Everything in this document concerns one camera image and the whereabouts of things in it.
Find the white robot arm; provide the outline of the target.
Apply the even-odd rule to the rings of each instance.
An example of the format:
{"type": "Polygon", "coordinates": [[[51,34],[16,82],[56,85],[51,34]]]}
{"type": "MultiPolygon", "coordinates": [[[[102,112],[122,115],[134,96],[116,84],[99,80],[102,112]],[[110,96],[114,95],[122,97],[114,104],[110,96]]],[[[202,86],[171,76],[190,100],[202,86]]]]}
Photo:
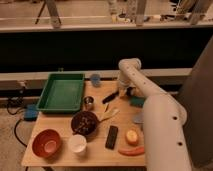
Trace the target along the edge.
{"type": "Polygon", "coordinates": [[[142,108],[147,171],[192,171],[183,133],[186,109],[147,78],[138,58],[119,61],[118,87],[133,83],[145,96],[142,108]]]}

